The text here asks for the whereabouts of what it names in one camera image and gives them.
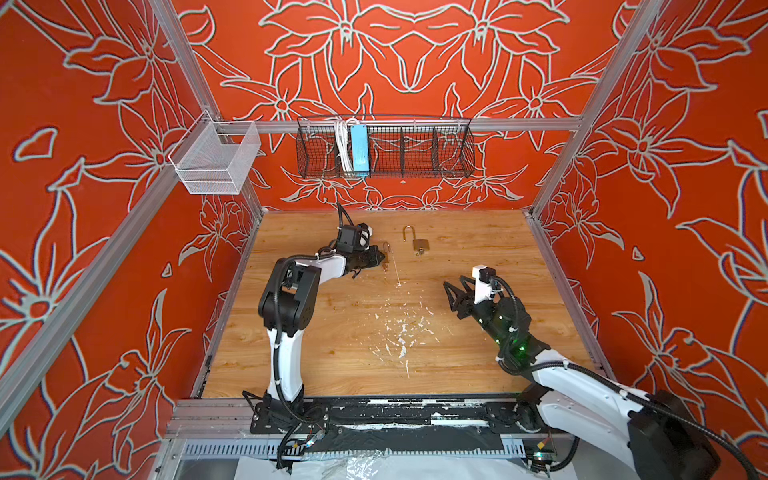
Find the brass padlock with steel shackle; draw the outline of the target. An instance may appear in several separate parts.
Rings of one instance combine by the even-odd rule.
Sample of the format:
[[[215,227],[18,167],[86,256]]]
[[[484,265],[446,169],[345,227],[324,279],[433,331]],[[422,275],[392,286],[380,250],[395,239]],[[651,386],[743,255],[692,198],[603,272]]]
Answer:
[[[414,226],[406,225],[402,229],[403,241],[411,240],[414,254],[418,257],[425,255],[430,250],[429,241],[419,237]]]

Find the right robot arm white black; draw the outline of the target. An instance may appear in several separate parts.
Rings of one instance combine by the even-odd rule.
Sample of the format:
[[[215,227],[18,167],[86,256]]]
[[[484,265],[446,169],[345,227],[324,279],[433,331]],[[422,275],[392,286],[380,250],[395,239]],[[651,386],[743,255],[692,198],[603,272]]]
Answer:
[[[721,466],[719,449],[741,465],[747,478],[758,478],[747,456],[696,422],[679,397],[618,383],[537,339],[523,302],[495,269],[478,266],[459,281],[443,285],[450,310],[460,319],[474,319],[491,338],[502,371],[529,382],[517,404],[521,428],[564,431],[641,479],[711,479]]]

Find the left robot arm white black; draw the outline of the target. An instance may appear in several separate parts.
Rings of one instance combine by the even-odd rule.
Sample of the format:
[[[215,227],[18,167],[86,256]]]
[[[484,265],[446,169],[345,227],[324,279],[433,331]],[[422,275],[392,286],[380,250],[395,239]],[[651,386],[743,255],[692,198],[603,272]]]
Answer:
[[[304,404],[301,353],[305,330],[313,318],[319,287],[343,277],[356,278],[386,259],[372,242],[373,229],[356,223],[344,206],[336,206],[337,236],[314,254],[276,261],[258,305],[270,342],[270,381],[262,397],[267,418],[279,428],[325,429],[328,414]]]

